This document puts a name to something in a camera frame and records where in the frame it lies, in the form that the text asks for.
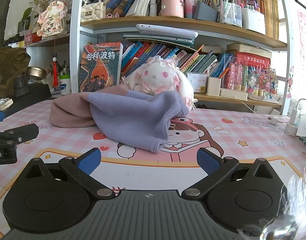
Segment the purple and pink sweater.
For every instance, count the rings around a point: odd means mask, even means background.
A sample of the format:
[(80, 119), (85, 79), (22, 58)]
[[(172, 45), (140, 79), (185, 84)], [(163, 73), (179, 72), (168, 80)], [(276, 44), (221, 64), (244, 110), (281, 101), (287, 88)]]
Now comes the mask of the purple and pink sweater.
[(171, 119), (188, 113), (177, 91), (152, 96), (118, 85), (53, 100), (49, 120), (62, 128), (96, 125), (111, 140), (158, 153), (169, 139)]

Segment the white wristwatch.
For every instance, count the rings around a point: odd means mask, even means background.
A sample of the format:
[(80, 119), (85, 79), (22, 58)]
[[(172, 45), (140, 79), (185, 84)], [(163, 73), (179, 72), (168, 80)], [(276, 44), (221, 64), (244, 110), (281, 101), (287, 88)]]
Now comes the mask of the white wristwatch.
[(12, 104), (13, 100), (11, 98), (5, 98), (5, 99), (0, 99), (0, 111), (5, 111), (8, 109)]

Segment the metal bowl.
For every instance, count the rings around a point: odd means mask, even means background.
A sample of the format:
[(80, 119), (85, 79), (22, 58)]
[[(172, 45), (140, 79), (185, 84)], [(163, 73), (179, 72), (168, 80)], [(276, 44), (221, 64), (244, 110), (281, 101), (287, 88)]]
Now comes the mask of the metal bowl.
[(47, 72), (45, 69), (40, 68), (40, 67), (35, 67), (35, 66), (29, 66), (26, 69), (26, 75), (35, 77), (39, 80), (43, 80), (47, 76)]

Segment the white pen cup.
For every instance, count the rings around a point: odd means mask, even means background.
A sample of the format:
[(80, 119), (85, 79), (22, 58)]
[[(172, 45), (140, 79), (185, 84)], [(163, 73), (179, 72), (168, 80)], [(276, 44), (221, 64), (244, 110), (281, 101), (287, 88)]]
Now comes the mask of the white pen cup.
[(68, 95), (72, 93), (71, 87), (71, 77), (69, 75), (61, 75), (59, 77), (60, 81), (60, 94)]

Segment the red tassel ornament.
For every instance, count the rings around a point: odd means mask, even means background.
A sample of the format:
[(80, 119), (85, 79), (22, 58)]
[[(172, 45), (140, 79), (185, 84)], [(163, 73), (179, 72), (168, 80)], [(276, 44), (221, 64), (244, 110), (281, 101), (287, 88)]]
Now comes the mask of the red tassel ornament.
[(54, 40), (54, 46), (53, 46), (53, 88), (58, 87), (58, 70), (57, 70), (57, 53), (55, 49), (56, 42)]

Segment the olive brown jacket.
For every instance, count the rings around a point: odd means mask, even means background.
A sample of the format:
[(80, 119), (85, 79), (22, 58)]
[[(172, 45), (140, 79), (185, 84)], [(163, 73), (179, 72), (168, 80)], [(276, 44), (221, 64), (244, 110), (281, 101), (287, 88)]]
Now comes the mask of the olive brown jacket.
[(31, 57), (23, 48), (0, 48), (0, 98), (14, 95), (14, 80), (21, 76)]

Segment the white charger plug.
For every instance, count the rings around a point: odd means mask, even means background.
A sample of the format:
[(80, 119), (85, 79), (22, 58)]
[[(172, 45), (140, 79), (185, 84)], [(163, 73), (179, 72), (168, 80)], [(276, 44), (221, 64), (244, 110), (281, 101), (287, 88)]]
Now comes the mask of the white charger plug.
[(297, 109), (293, 109), (291, 113), (290, 121), (285, 126), (285, 134), (291, 137), (297, 136), (298, 131), (298, 111)]

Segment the Harry Potter book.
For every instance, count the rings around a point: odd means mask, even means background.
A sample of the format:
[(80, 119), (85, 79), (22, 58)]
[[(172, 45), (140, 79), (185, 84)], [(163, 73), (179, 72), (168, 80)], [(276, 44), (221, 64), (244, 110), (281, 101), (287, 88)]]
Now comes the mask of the Harry Potter book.
[(120, 83), (123, 44), (121, 42), (84, 46), (79, 72), (79, 91), (96, 92)]

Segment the white pink plush bunny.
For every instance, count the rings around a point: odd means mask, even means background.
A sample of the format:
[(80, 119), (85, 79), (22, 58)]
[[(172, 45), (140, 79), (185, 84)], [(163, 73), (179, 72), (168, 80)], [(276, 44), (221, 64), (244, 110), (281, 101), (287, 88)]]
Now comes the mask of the white pink plush bunny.
[(122, 81), (131, 90), (153, 96), (161, 92), (176, 91), (189, 110), (196, 109), (194, 89), (178, 68), (176, 60), (150, 57), (127, 77), (122, 77)]

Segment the red box of books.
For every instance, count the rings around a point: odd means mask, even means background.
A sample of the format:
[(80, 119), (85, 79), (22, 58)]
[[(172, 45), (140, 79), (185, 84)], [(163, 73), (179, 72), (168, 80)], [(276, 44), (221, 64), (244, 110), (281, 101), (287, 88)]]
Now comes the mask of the red box of books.
[(266, 70), (271, 65), (271, 59), (262, 57), (259, 55), (238, 52), (237, 50), (227, 50), (226, 53), (232, 54), (235, 62), (242, 64), (243, 66), (262, 68)]

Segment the white wooden bookshelf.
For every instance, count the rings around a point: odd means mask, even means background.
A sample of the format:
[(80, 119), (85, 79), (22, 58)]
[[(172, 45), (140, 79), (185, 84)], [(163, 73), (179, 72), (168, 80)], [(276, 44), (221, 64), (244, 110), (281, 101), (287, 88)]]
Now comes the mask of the white wooden bookshelf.
[[(256, 33), (255, 31), (246, 30), (244, 28), (236, 27), (233, 25), (227, 25), (223, 23), (216, 23), (204, 20), (195, 20), (187, 18), (178, 17), (146, 17), (146, 16), (128, 16), (126, 18), (109, 18), (105, 20), (98, 20), (93, 22), (80, 23), (80, 13), (81, 8), (79, 8), (78, 2), (82, 0), (72, 0), (72, 19), (70, 25), (70, 36), (69, 36), (69, 67), (71, 71), (71, 82), (72, 82), (72, 92), (78, 92), (78, 74), (80, 67), (80, 60), (82, 49), (84, 45), (88, 42), (111, 42), (118, 41), (122, 38), (124, 33), (135, 33), (136, 24), (153, 24), (153, 25), (164, 25), (166, 27), (182, 28), (194, 30), (199, 33), (197, 40), (195, 41), (195, 48), (199, 48), (202, 44), (204, 45), (215, 45), (215, 44), (225, 44), (233, 42), (241, 42), (250, 46), (260, 47), (266, 49), (273, 53), (277, 51), (284, 52), (284, 58), (286, 60), (285, 64), (282, 61), (278, 61), (277, 65), (274, 65), (274, 69), (278, 70), (278, 67), (283, 67), (284, 76), (279, 75), (279, 80), (282, 82), (284, 101), (282, 106), (275, 106), (274, 109), (287, 112), (287, 107), (289, 107), (290, 99), (286, 98), (287, 92), (287, 75), (290, 72), (290, 45), (289, 45), (289, 26), (288, 19), (286, 17), (286, 32), (287, 32), (287, 42), (282, 42), (280, 40), (275, 40), (263, 34)], [(52, 64), (53, 53), (54, 52), (53, 43), (50, 47), (45, 47), (44, 45), (37, 45), (37, 47), (26, 48), (27, 53), (30, 55), (31, 60), (29, 66), (41, 67), (43, 69), (49, 68)], [(229, 99), (225, 102), (220, 101), (201, 101), (206, 99), (206, 95), (197, 95), (198, 104), (205, 105), (210, 109), (218, 110), (229, 110), (238, 112), (250, 112), (250, 110), (241, 104), (240, 102)]]

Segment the white tablet device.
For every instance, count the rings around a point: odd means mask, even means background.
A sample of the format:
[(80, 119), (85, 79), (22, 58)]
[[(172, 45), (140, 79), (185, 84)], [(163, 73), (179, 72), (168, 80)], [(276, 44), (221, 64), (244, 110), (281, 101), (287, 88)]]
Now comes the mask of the white tablet device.
[(196, 39), (199, 35), (198, 32), (188, 29), (165, 27), (152, 24), (136, 24), (136, 28), (140, 34), (170, 36), (186, 38), (190, 40)]

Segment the white quilted pearl handbag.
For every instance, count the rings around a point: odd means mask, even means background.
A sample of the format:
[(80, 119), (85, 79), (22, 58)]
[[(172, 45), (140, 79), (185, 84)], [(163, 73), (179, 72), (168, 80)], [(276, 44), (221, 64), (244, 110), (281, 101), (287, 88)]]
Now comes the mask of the white quilted pearl handbag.
[(84, 0), (81, 7), (81, 22), (90, 22), (105, 18), (106, 6), (102, 0)]

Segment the pink cylindrical container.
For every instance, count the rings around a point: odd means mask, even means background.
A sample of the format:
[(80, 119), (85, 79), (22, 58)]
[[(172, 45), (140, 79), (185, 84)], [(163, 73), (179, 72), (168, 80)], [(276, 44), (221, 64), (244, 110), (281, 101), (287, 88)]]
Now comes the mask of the pink cylindrical container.
[(161, 15), (163, 17), (184, 18), (183, 0), (162, 0)]

